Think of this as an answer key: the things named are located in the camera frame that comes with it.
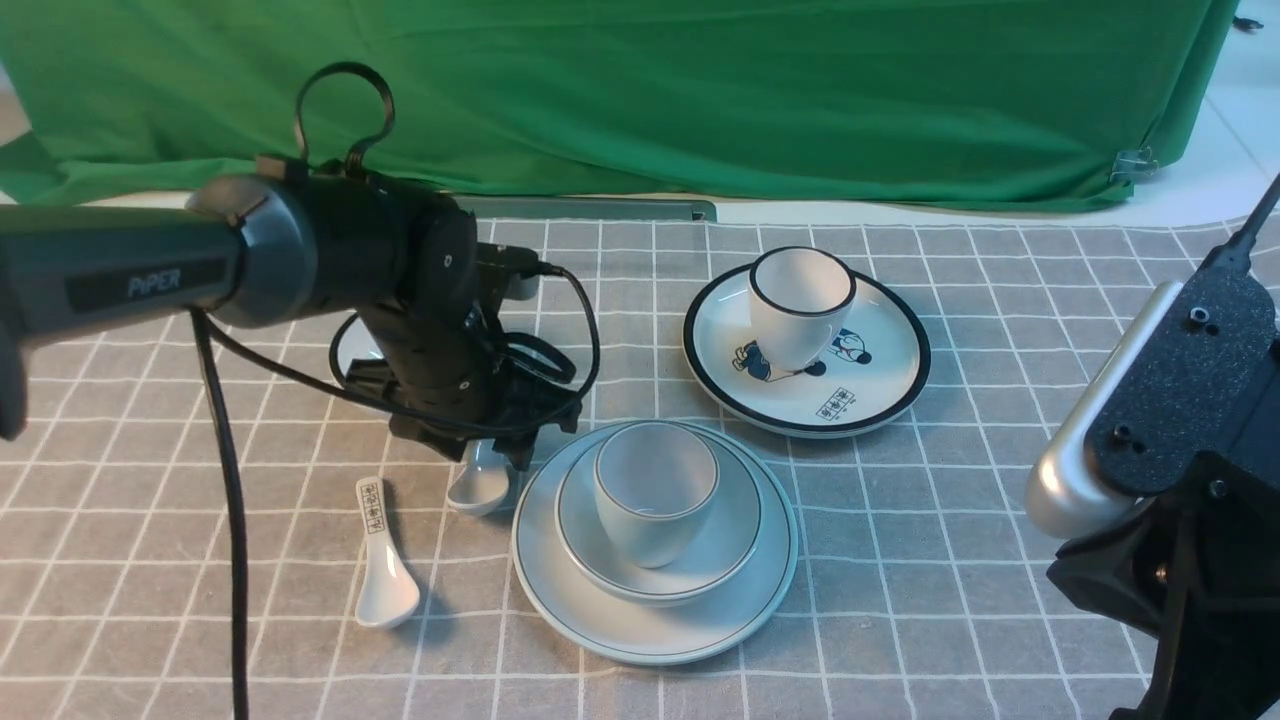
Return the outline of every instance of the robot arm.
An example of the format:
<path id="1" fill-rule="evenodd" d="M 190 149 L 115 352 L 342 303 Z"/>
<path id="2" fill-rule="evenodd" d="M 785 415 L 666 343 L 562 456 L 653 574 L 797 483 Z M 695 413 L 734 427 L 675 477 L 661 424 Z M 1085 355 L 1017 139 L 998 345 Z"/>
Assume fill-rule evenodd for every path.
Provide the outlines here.
<path id="1" fill-rule="evenodd" d="M 165 315 L 214 310 L 243 254 L 225 219 L 184 210 L 0 211 L 0 437 L 27 415 L 31 350 Z"/>
<path id="2" fill-rule="evenodd" d="M 355 309 L 387 359 L 355 389 L 440 418 L 392 432 L 453 459 L 484 437 L 458 427 L 525 427 L 494 433 L 520 469 L 531 421 L 576 430 L 575 391 L 516 361 L 498 322 L 513 283 L 549 272 L 535 252 L 476 242 L 475 217 L 422 184 L 291 163 L 215 178 L 187 210 L 0 209 L 0 437 L 23 428 L 31 350 L 191 307 L 241 328 Z"/>

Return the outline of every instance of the saucer with black rim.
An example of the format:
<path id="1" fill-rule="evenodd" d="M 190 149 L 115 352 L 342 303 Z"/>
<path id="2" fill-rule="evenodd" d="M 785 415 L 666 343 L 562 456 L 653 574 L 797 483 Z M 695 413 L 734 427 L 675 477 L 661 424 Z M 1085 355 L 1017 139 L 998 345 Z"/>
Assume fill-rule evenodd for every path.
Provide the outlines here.
<path id="1" fill-rule="evenodd" d="M 685 360 L 726 410 L 788 437 L 840 438 L 888 424 L 924 389 L 931 351 L 920 319 L 856 270 L 852 307 L 818 360 L 799 373 L 771 368 L 751 333 L 749 270 L 712 281 L 685 315 Z"/>

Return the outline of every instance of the white cup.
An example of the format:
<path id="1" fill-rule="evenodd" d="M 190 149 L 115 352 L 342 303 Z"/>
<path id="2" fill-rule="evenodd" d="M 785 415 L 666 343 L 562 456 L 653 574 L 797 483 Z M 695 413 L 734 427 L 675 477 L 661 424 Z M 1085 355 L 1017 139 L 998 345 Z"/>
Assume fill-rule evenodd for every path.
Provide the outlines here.
<path id="1" fill-rule="evenodd" d="M 780 247 L 748 273 L 751 329 L 769 365 L 804 370 L 845 325 L 858 283 L 838 258 L 813 247 Z"/>
<path id="2" fill-rule="evenodd" d="M 595 511 L 618 552 L 660 568 L 698 536 L 719 487 L 707 442 L 669 423 L 627 425 L 595 457 Z"/>

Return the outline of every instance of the green cloth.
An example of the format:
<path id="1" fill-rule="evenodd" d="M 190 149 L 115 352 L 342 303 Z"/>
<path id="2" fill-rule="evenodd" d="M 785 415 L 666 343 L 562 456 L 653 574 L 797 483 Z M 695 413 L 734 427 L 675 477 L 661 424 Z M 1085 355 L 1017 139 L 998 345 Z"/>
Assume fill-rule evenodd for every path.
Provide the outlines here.
<path id="1" fill-rule="evenodd" d="M 696 192 L 1079 211 L 1185 147 L 1236 0 L 6 0 L 33 135 L 0 190 L 188 190 L 294 154 L 360 60 L 371 168 L 481 195 Z M 317 85 L 312 159 L 380 123 Z"/>

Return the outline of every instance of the white saucer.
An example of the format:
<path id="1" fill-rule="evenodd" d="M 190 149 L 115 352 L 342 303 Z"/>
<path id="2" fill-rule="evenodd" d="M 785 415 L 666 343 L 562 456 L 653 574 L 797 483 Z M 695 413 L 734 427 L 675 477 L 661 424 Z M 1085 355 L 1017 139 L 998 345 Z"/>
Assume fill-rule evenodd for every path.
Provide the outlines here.
<path id="1" fill-rule="evenodd" d="M 929 377 L 924 327 L 897 295 L 856 272 L 840 336 L 809 369 L 776 375 L 751 334 L 749 268 L 712 281 L 685 315 L 685 359 L 730 413 L 790 437 L 836 438 L 890 423 L 920 395 Z"/>
<path id="2" fill-rule="evenodd" d="M 733 439 L 685 425 L 751 468 L 763 495 L 756 550 L 728 582 L 690 602 L 675 607 L 627 602 L 582 575 L 554 527 L 556 495 L 573 462 L 622 427 L 609 425 L 575 439 L 525 487 L 511 533 L 516 577 L 548 624 L 596 655 L 632 665 L 678 665 L 723 652 L 764 625 L 795 574 L 796 520 L 782 486 Z"/>
<path id="3" fill-rule="evenodd" d="M 595 510 L 593 445 L 561 483 L 556 521 L 570 559 L 600 589 L 649 605 L 687 602 L 728 582 L 751 557 L 760 529 L 760 487 L 733 452 L 708 443 L 719 465 L 719 488 L 707 524 L 685 552 L 662 568 L 640 568 L 622 557 Z"/>

